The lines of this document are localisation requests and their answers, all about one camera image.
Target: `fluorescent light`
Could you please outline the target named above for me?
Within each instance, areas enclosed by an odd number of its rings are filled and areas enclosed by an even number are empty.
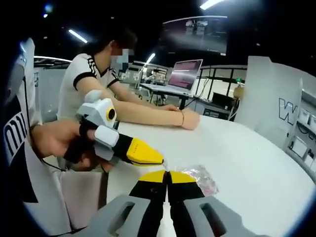
[[[203,10],[206,10],[208,8],[210,8],[211,6],[214,6],[215,4],[224,1],[224,0],[208,0],[207,2],[205,2],[204,4],[202,4],[200,6],[200,8],[202,8]]]
[[[156,55],[155,53],[152,53],[152,54],[150,55],[150,57],[148,58],[147,62],[145,63],[145,65],[149,64],[150,61],[154,58],[155,55]]]
[[[82,37],[81,35],[79,35],[77,32],[73,31],[73,30],[68,30],[70,34],[72,34],[73,36],[77,37],[79,40],[81,40],[84,43],[87,43],[88,41]]]
[[[46,57],[46,56],[34,56],[34,58],[53,59],[53,60],[59,60],[59,61],[71,63],[71,60],[63,59],[63,58],[54,58],[54,57]]]

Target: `screen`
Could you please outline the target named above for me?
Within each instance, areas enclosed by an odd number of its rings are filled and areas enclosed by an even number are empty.
[[[191,90],[202,65],[202,61],[202,59],[199,59],[177,62],[172,70],[169,85]]]
[[[199,50],[226,55],[227,16],[199,16],[165,22],[158,45],[164,51]]]

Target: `hand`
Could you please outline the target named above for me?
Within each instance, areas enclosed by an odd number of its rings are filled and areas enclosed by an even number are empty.
[[[158,109],[160,110],[168,110],[168,111],[177,111],[179,112],[180,110],[175,107],[174,105],[164,105],[164,106],[159,106]]]
[[[59,120],[35,126],[32,135],[36,147],[42,157],[50,155],[63,157],[70,142],[80,136],[80,124],[72,120]],[[94,139],[94,130],[89,130],[88,138]],[[82,154],[81,161],[77,166],[90,167],[92,163],[99,162],[108,171],[111,167],[105,160],[99,158],[93,151]]]
[[[182,110],[183,123],[182,127],[187,130],[194,130],[199,124],[199,114],[190,110],[189,108]]]

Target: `dark ceiling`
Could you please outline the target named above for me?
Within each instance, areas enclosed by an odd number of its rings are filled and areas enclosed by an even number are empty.
[[[227,56],[186,52],[159,54],[153,63],[173,66],[176,61],[203,57],[208,65],[246,64],[248,55],[263,55],[316,75],[316,21],[311,5],[305,5],[304,1],[226,0],[203,11],[199,6],[205,1],[45,2],[33,16],[36,55],[72,59],[82,43],[71,36],[68,29],[89,37],[106,30],[114,17],[137,34],[135,60],[146,61],[154,51],[163,22],[198,15],[227,15]],[[52,12],[43,18],[47,3],[52,5]]]

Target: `white round table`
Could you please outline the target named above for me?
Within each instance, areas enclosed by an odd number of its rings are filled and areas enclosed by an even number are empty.
[[[118,130],[161,151],[171,170],[204,165],[219,188],[215,197],[258,235],[285,235],[313,198],[315,185],[305,171],[281,149],[241,124],[201,116],[195,131],[122,122]],[[110,172],[107,201],[129,194],[141,175],[161,169],[120,162]],[[176,236],[168,210],[165,203],[158,236]]]

